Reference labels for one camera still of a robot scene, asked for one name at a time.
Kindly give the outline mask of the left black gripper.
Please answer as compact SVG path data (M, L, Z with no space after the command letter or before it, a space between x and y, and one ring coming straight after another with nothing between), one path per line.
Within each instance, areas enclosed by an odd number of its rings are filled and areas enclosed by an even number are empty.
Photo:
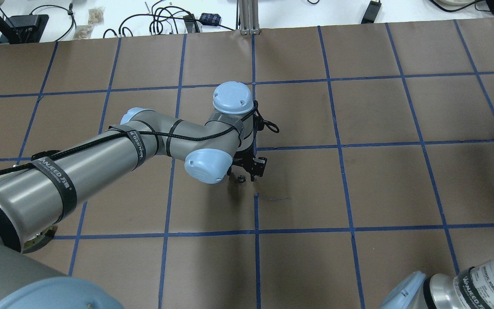
M254 146L250 146L235 153L226 175L231 178L232 166L237 166L243 168L250 175L251 182L255 182L256 177L263 177L267 162L268 159L266 157L256 157Z

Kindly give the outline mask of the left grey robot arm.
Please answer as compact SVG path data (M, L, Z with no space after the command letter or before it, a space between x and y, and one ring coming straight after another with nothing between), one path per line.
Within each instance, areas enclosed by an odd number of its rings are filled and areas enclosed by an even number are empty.
M221 182L232 166L261 177L267 160L254 155L254 142L264 122L249 87L224 82L212 105L204 125L135 107L80 145L0 170L0 309L121 309L100 286L25 253L37 250L78 206L154 156L183 161L206 184Z

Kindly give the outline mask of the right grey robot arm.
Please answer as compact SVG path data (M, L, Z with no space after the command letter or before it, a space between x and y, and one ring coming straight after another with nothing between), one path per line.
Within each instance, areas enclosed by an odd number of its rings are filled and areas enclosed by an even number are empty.
M380 304L381 309L494 309L494 259L451 277L415 271Z

